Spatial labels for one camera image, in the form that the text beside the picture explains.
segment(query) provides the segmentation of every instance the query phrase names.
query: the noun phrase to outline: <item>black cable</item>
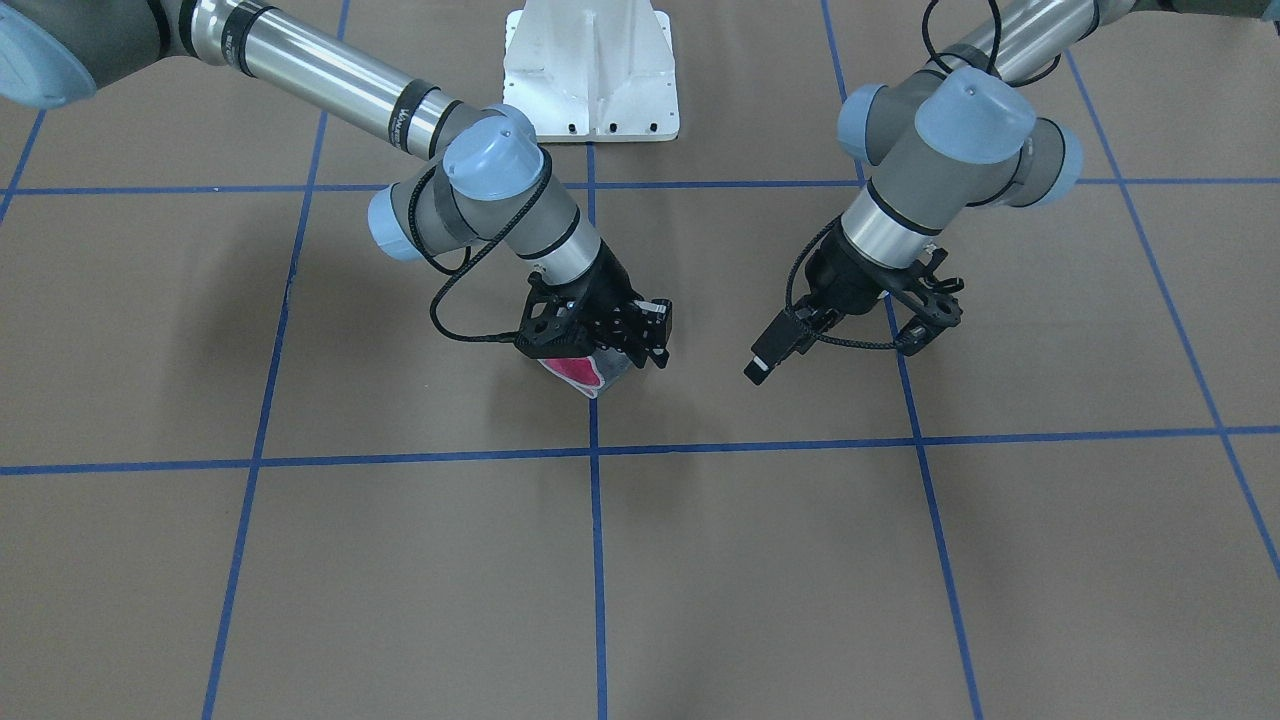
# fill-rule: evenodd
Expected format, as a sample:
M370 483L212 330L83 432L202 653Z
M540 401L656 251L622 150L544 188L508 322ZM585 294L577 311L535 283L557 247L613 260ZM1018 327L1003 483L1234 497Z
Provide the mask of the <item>black cable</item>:
M791 265L791 272L787 273L786 305L782 306L782 310L787 314L788 318L791 318L791 322L794 322L796 325L800 325L800 329L804 332L805 336L812 337L818 342L826 342L827 345L836 345L840 347L855 347L858 350L897 350L897 346L893 345L892 342L847 340L842 337L832 337L829 334L819 333L818 331L805 324L805 322L796 315L796 306L795 301L792 300L792 295L796 283L796 274L800 272L800 265L803 265L805 258L808 258L809 254L813 252L813 249L817 247L819 242L822 242L822 238L826 237L828 232L831 232L831 228L836 227L836 223L838 220L840 218L836 218L835 220L827 223L827 227L818 231L818 234L809 241L809 245L806 245L804 250L800 252L800 256L796 258L795 264Z
M920 37L924 40L924 49L929 53L929 60L932 60L937 67L942 68L947 74L955 72L955 68L947 65L942 61L942 55L938 54L937 49L933 47L933 38L929 35L929 17L933 14L933 8L938 5L940 0L929 0L929 5L924 8L924 18L920 20ZM996 0L987 0L987 6L991 9L991 22L992 22L992 37L991 37L991 55L987 56L987 69L988 76L996 74L996 56L1000 55L1000 41L1004 38L1004 18L1000 17L1000 5Z
M457 282L461 281L463 275L470 273L472 268L480 264L480 260L484 260L485 256L489 255L489 252L492 252L494 247L498 247L498 243L500 243L503 240L507 238L507 234L511 233L511 231L516 227L516 224L520 223L520 220L525 219L525 215L527 215L529 211L532 210L534 204L538 202L538 199L543 196L543 191L547 190L547 186L552 181L552 156L549 152L547 152L545 149L539 149L539 150L541 150L543 152L544 167L543 167L543 177L538 181L538 190L535 190L534 193L529 196L529 200L525 201L525 205L520 209L520 211L512 215L511 220L508 220L507 224L500 231L498 231L498 234L485 241L485 246L481 247L480 251L475 254L475 258L471 258L470 260L463 263L462 266L458 268L456 273L449 275L449 279L444 281L444 286L440 287L440 291L436 292L435 297L431 300L431 309L430 309L431 324L435 325L435 329L439 331L440 334L443 334L449 340L456 340L458 342L515 342L516 337L520 334L518 332L506 332L506 333L481 334L481 336L457 334L445 328L443 323L440 323L440 316L438 314L438 310L440 307L440 301L444 300L444 296L448 295L449 290L452 290L453 286L457 284Z
M1053 61L1048 64L1048 68L1046 68L1044 72L1042 72L1039 74L1036 74L1036 76L1032 76L1032 77L1029 77L1027 79L1020 79L1018 82L1011 82L1011 83L1009 83L1009 87L1027 87L1028 85L1030 85L1033 82L1039 82L1039 81L1047 78L1050 73L1052 73L1053 70L1056 70L1057 65L1061 64L1061 61L1062 61L1062 55L1060 53L1060 54L1057 54L1057 55L1053 56Z
M937 6L938 1L940 0L929 0L929 5L924 9L924 18L920 20L920 37L924 40L924 49L928 50L929 53L929 60L933 61L933 64L942 68L947 74L951 74L955 70L955 68L942 61L942 54L938 53L937 49L933 46L933 38L929 35L929 17L933 14L933 8ZM1000 54L1000 44L1004 40L1004 28L1002 28L1004 18L1000 14L1000 6L996 5L996 0L988 0L987 6L991 8L991 19L995 29L991 38L991 56L987 58L986 72L987 74L995 74L996 55ZM1027 87L1028 85L1039 82L1047 78L1050 73L1056 70L1057 65L1061 64L1061 61L1062 61L1062 55L1059 54L1057 56L1053 58L1053 61L1050 63L1048 68L1046 68L1044 72L1032 76L1027 79L1010 82L1009 87Z
M433 165L431 169L426 170L425 176L417 179L417 184L413 186L413 192L408 196L408 234L413 240L413 247L422 254L422 258L426 258L426 261L430 263L433 268L445 275L453 277L462 269L462 265L466 265L467 261L471 260L471 246L467 246L467 254L462 258L462 265L452 269L445 268L444 265L436 263L435 258L431 258L431 255L428 254L426 241L422 240L422 233L417 229L417 202L419 199L422 197L422 190L426 188L426 183L431 182L431 177L435 176L435 168L436 165Z

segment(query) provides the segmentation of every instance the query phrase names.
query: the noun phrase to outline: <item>black band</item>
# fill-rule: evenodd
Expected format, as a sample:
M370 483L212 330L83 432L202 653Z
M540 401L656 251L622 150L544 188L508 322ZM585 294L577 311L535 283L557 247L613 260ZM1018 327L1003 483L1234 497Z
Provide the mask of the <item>black band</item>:
M920 74L920 73L924 73L927 76L933 76L933 77L936 77L938 79L947 79L946 73L943 73L941 70L934 70L932 68L920 68L920 69L915 70L915 74Z
M1057 137L1062 140L1062 167L1057 169L1057 176L1053 177L1053 182L1048 186L1048 188L1044 192L1041 193L1039 197L1037 197L1036 200L1032 200L1030 202L1028 202L1025 205L1010 205L1010 208L1030 208L1032 205L1039 202L1041 200L1044 200L1044 196L1048 195L1050 191L1053 190L1053 186L1057 184L1059 178L1062 177L1062 170L1066 169L1066 135L1062 132L1061 126L1059 126L1053 120L1051 120L1048 118L1044 118L1044 122L1047 122L1048 124L1053 126L1053 129L1057 131Z
M904 228L906 228L906 229L909 229L909 231L911 231L914 233L928 236L928 237L934 237L934 236L942 234L941 229L927 228L927 227L922 225L920 223L916 223L915 220L911 220L906 215L904 215L904 214L899 213L897 210L895 210L893 206L890 205L881 196L879 191L876 190L876 183L874 182L867 181L867 192L870 193L872 200L876 201L876 206L879 208L881 211L883 211L890 218L893 218L893 222L897 223L897 224L900 224L900 225L902 225Z
M440 113L440 119L435 123L435 132L431 133L431 143L426 147L428 158L435 158L435 145L440 140L440 131L444 129L444 123L449 119L449 115L453 114L453 110L461 104L461 100L454 100L453 102L449 102L449 106L445 108L443 113Z
M1000 190L997 190L996 195L992 195L991 197L988 197L986 200L979 200L977 202L969 202L968 205L965 205L965 208L982 208L983 205L991 205L996 200L1000 200L1000 197L1002 195L1005 195L1006 192L1009 192L1009 188L1014 187L1014 183L1018 182L1018 170L1020 170L1020 169L1023 169L1023 151L1021 150L1018 151L1018 164L1014 165L1014 174L1009 176L1009 182L1006 182L1004 187L1001 187Z
M392 108L392 118L387 122L387 142L408 152L408 128L413 124L413 114L433 90L439 87L425 79L415 79L404 86Z
M160 0L147 0L147 6L151 8L151 15L156 19L156 32L160 33L160 51L156 54L156 60L159 60L169 54L169 47L173 46L173 32L169 29L169 15L164 14Z
M1076 42L1093 35L1093 32L1098 29L1098 26L1101 24L1102 24L1102 3L1101 0L1093 0L1093 22L1089 23L1089 29L1084 31L1084 35L1082 35L1080 38L1076 40Z
M575 210L573 210L573 222L568 224L568 229L564 231L564 234L562 234L559 237L559 240L557 240L556 242L553 242L553 243L548 245L547 247L539 250L538 252L534 252L532 255L520 255L518 252L516 255L521 260L538 260L539 258L545 258L545 256L550 255L552 252L556 252L566 242L568 242L568 238L573 237L573 233L577 232L577 224L580 222L582 222L582 210L581 210L581 208L575 208Z
M471 227L471 223L462 217L462 210L458 209L458 200L453 196L453 186L449 184L448 178L445 177L442 179L445 182L435 182L433 183L433 187L435 215L444 225L444 232L453 240L458 241L460 247L484 241L485 238L480 237L480 233L477 233L476 229Z
M951 55L957 60L964 60L966 64L969 64L973 68L978 68L979 70L986 70L987 65L991 64L991 55L987 55L986 53L978 50L973 45L956 44L952 45L951 47L947 47L942 53L938 53L940 58L946 58L947 55ZM997 79L1002 79L1000 77L1000 70L996 68L991 69L991 74Z
M178 10L178 40L182 47L192 58L196 56L196 46L191 42L191 23L196 22L196 0L182 0L182 9Z
M248 60L244 58L244 41L248 40L248 31L262 17L262 13L274 10L271 5L261 5L257 0L244 0L232 14L227 17L223 26L223 58L232 67L239 68L248 77L255 77L248 72Z

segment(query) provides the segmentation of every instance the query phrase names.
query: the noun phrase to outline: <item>pink and white object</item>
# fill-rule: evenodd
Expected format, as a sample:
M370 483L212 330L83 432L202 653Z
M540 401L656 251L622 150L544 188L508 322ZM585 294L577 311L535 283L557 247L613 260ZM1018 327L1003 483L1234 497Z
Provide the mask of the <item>pink and white object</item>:
M586 357L553 357L539 363L590 398L599 397L631 366L631 360L617 350L596 350Z

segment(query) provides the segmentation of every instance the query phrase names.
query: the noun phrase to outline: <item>floor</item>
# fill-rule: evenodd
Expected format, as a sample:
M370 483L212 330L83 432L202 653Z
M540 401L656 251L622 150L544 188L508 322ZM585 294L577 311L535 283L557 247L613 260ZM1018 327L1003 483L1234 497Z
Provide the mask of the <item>floor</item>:
M946 232L963 325L741 375L918 5L658 4L681 137L553 151L676 302L598 402L431 329L364 219L417 161L340 120L192 60L0 104L0 719L1280 716L1271 24L1087 38L1027 90L1085 179ZM285 9L498 100L511 0Z

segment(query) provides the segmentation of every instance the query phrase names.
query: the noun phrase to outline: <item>red object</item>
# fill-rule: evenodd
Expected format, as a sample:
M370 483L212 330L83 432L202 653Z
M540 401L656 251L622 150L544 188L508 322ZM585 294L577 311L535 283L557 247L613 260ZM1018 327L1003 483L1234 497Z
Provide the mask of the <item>red object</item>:
M553 357L543 360L543 365L557 375L581 386L589 388L604 386L604 378L600 377L599 370L595 369L595 361L590 357Z

